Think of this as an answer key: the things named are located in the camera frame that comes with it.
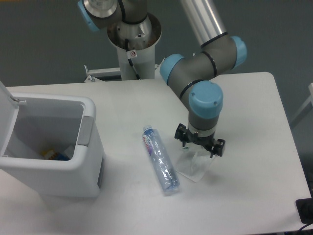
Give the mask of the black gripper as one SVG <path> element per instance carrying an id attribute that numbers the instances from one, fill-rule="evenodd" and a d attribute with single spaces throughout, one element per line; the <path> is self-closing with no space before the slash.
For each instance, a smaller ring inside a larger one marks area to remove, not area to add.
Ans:
<path id="1" fill-rule="evenodd" d="M 185 147 L 188 142 L 202 146 L 210 152 L 210 158 L 212 159 L 215 155 L 222 157 L 225 147 L 225 140 L 215 140 L 214 134 L 215 133 L 206 137 L 200 137 L 197 133 L 192 134 L 185 125 L 180 123 L 175 131 L 174 138 L 182 143 L 182 147 Z"/>

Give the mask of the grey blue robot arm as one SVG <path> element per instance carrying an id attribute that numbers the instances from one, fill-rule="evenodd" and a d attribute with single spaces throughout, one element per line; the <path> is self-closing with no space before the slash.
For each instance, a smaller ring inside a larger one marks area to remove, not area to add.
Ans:
<path id="1" fill-rule="evenodd" d="M 165 83 L 188 110 L 188 124 L 177 127 L 175 138 L 221 156 L 225 141 L 214 134 L 223 93 L 211 80 L 242 64 L 247 48 L 241 38 L 228 34 L 213 1 L 183 0 L 181 5 L 201 51 L 189 59 L 170 55 L 159 67 Z M 107 30 L 123 80 L 154 78 L 161 25 L 148 12 L 145 0 L 80 0 L 78 7 L 90 30 Z"/>

